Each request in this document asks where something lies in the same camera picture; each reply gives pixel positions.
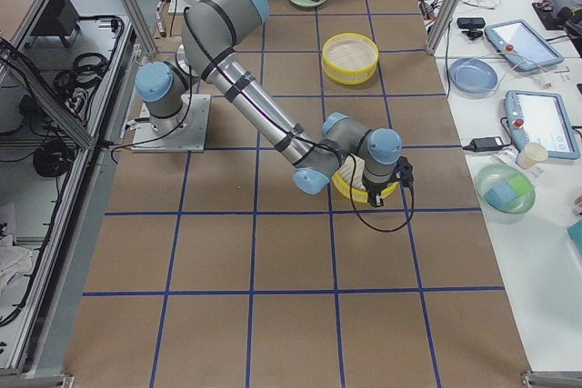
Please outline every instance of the floor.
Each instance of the floor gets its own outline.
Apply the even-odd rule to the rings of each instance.
[[[415,167],[411,224],[375,233],[335,189],[301,193],[197,85],[215,95],[203,154],[120,156],[64,370],[82,388],[520,386],[527,360],[416,0],[269,3],[242,64],[313,136],[334,111],[396,129]],[[322,75],[340,32],[380,49],[363,85]],[[157,41],[170,55],[179,37]],[[409,206],[396,190],[360,208],[394,227]]]

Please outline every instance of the cup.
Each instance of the cup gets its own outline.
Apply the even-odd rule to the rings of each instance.
[[[547,150],[542,144],[527,143],[524,150],[519,152],[516,164],[521,168],[530,168],[547,160]]]

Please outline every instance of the white table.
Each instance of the white table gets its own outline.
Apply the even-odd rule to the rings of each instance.
[[[462,144],[481,136],[507,134],[499,123],[505,115],[507,90],[541,91],[537,75],[511,70],[504,60],[487,60],[501,77],[496,93],[476,99],[451,85],[449,104]],[[443,84],[445,62],[437,60]],[[552,88],[562,95],[572,124],[582,124],[582,59],[567,59],[549,73]],[[582,142],[577,136],[577,143]],[[492,154],[466,153],[473,177],[496,159]],[[500,213],[482,203],[487,230],[516,318],[527,358],[534,371],[582,370],[582,256],[567,228],[577,221],[570,203],[582,194],[582,160],[550,158],[524,171],[536,186],[537,199],[526,214]]]

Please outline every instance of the power adapter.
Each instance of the power adapter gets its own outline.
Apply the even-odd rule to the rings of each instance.
[[[469,152],[495,152],[507,147],[500,136],[486,136],[484,138],[473,138],[471,142],[463,147],[463,150]]]

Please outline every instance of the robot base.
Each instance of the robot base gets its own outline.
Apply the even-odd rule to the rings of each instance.
[[[184,104],[188,104],[190,94],[182,95]],[[134,143],[148,141],[150,143],[135,145],[131,150],[135,152],[163,153],[163,152],[204,152],[206,128],[210,113],[210,95],[192,95],[192,104],[184,127],[177,128],[165,138],[156,140],[159,136],[151,124],[139,124],[135,129]],[[146,105],[142,106],[140,117],[149,117]]]

